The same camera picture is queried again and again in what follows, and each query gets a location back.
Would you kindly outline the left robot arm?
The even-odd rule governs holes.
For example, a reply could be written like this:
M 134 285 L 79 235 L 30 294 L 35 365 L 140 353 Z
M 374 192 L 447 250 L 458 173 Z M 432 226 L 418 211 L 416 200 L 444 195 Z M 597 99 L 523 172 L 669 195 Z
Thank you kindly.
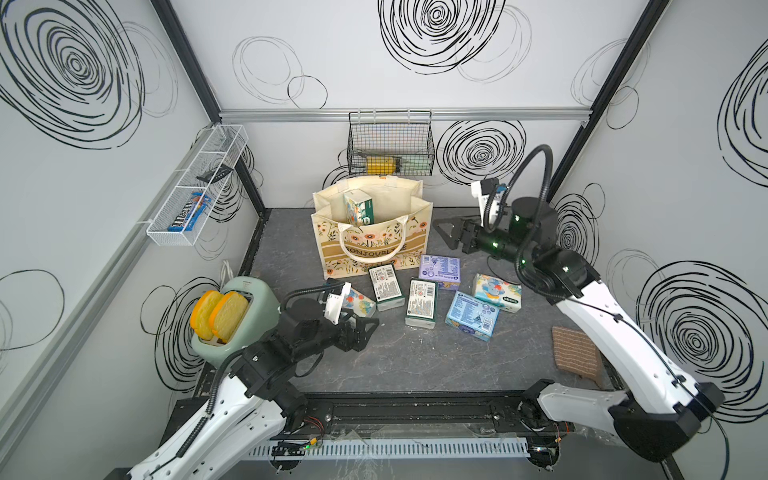
M 331 321 L 313 297 L 284 302 L 279 312 L 275 328 L 227 357 L 205 404 L 128 478 L 221 478 L 255 446 L 300 427 L 307 399 L 291 382 L 299 362 L 331 347 L 360 352 L 380 324 L 350 309 Z

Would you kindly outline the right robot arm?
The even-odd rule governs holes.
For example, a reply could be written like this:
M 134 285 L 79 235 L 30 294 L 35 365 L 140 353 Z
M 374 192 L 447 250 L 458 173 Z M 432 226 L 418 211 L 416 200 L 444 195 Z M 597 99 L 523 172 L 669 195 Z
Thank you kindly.
M 601 430 L 640 457 L 662 462 L 687 444 L 724 403 L 719 387 L 676 365 L 630 318 L 595 268 L 556 242 L 557 213 L 532 197 L 507 230 L 477 216 L 432 223 L 452 250 L 506 260 L 518 280 L 569 317 L 609 362 L 623 386 L 615 391 L 542 380 L 528 390 L 535 411 L 552 422 Z

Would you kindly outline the floral canvas tote bag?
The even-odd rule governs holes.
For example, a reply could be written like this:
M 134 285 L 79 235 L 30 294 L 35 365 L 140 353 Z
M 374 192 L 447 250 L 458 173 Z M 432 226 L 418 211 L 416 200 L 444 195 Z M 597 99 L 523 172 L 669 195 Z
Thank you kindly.
M 374 222 L 355 226 L 347 218 L 344 195 L 359 190 L 372 198 Z M 363 275 L 392 263 L 416 268 L 426 253 L 433 203 L 423 183 L 396 176 L 359 176 L 313 194 L 313 233 L 326 279 Z

